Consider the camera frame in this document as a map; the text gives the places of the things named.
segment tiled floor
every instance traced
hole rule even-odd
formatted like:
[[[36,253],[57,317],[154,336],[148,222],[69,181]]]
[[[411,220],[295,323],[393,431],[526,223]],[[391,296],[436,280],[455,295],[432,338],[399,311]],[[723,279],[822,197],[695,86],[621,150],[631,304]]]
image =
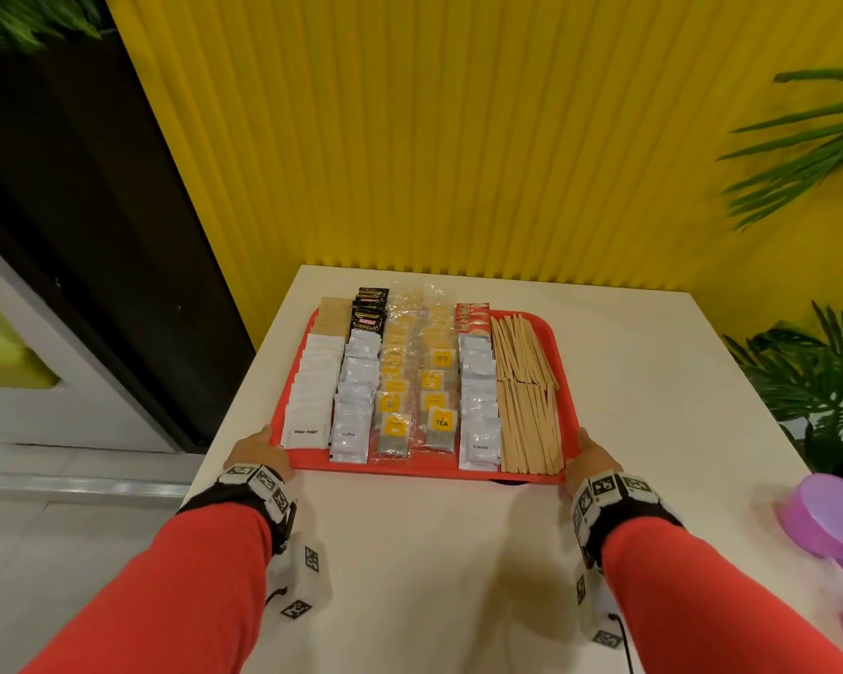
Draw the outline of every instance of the tiled floor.
[[[172,513],[0,501],[0,674],[34,657]]]
[[[0,473],[189,483],[202,458],[0,445]],[[173,513],[0,500],[0,674],[19,671]]]

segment black wrist strap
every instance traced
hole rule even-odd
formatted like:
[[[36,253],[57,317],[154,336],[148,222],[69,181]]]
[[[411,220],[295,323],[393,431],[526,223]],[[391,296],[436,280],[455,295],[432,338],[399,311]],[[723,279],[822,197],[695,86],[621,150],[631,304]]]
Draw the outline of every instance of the black wrist strap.
[[[228,502],[238,503],[258,511],[266,525],[269,526],[272,555],[278,555],[283,551],[281,534],[278,532],[278,526],[272,521],[268,509],[265,508],[265,501],[247,484],[214,483],[208,490],[203,490],[200,494],[192,496],[186,504],[178,509],[178,513]]]
[[[591,527],[590,538],[584,545],[585,558],[590,556],[598,567],[602,567],[602,545],[608,536],[622,523],[644,516],[661,518],[678,527],[684,527],[681,521],[663,509],[662,504],[639,501],[636,498],[623,498],[599,512],[599,517]]]

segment pile of wooden stirrers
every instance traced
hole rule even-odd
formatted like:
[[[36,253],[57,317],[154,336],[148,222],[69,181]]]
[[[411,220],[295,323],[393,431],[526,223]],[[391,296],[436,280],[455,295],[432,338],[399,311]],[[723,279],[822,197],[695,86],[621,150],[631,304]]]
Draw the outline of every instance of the pile of wooden stirrers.
[[[503,470],[554,476],[563,462],[553,371],[527,319],[491,317],[490,323],[503,417]]]

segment metal floor strip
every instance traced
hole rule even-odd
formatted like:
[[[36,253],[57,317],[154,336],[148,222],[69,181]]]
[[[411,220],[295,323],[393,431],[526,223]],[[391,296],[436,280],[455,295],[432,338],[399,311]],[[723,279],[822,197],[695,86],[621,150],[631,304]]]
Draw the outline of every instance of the metal floor strip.
[[[177,509],[191,486],[150,480],[0,475],[0,498]]]

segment hand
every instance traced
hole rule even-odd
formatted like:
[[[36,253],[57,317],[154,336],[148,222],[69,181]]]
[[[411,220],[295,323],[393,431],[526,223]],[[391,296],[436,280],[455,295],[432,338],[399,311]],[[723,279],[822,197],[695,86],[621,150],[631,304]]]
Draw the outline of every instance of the hand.
[[[271,426],[264,426],[258,433],[248,438],[237,440],[235,448],[225,459],[225,470],[234,464],[265,464],[289,482],[294,477],[294,469],[290,467],[290,457],[281,447],[273,447],[271,440]]]
[[[577,458],[569,459],[565,464],[565,487],[571,496],[574,496],[584,478],[604,471],[621,473],[625,470],[612,458],[612,454],[591,440],[584,428],[578,430],[578,446],[581,448],[581,454]]]

